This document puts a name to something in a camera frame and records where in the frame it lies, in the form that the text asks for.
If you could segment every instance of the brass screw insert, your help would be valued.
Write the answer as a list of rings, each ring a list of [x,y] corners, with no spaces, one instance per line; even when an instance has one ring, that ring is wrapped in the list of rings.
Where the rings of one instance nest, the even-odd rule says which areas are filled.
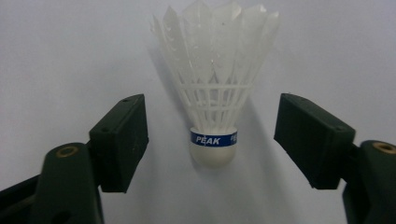
[[[396,147],[388,143],[375,142],[373,143],[373,147],[388,154],[396,154]]]
[[[78,147],[63,147],[56,152],[56,157],[58,158],[65,158],[69,156],[73,156],[78,152]]]

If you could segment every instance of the shuttlecock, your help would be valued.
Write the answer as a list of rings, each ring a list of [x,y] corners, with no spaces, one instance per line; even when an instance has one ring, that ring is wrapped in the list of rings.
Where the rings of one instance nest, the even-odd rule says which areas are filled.
[[[278,13],[235,2],[210,9],[202,1],[182,16],[169,7],[153,32],[193,123],[191,155],[210,168],[233,159],[235,122],[272,45]]]

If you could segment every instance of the blue band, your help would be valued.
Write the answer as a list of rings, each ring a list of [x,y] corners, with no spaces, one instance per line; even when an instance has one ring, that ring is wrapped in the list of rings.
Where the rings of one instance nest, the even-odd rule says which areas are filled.
[[[236,134],[208,135],[191,132],[191,142],[203,147],[228,147],[236,144]]]

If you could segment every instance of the shuttlecock cork base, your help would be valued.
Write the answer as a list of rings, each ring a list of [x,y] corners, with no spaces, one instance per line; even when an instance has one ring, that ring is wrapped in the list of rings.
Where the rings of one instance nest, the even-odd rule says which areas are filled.
[[[178,16],[169,7],[152,30],[192,122],[190,151],[218,168],[235,154],[235,123],[275,38],[278,13],[235,2],[209,8],[196,1]]]
[[[204,134],[191,128],[190,153],[199,164],[208,168],[220,168],[233,159],[236,140],[235,128],[222,134]]]

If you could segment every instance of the white wall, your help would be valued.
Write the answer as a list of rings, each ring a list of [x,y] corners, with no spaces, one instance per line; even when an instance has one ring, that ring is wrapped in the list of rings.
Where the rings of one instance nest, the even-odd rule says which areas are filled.
[[[346,223],[344,184],[311,189],[273,140],[279,95],[321,105],[357,130],[356,144],[394,143],[396,2],[238,1],[264,3],[282,23],[239,120],[237,155],[217,171],[191,160],[191,124],[149,30],[153,14],[191,2],[0,1],[0,189],[144,93],[150,142],[128,193],[102,194],[106,223]]]

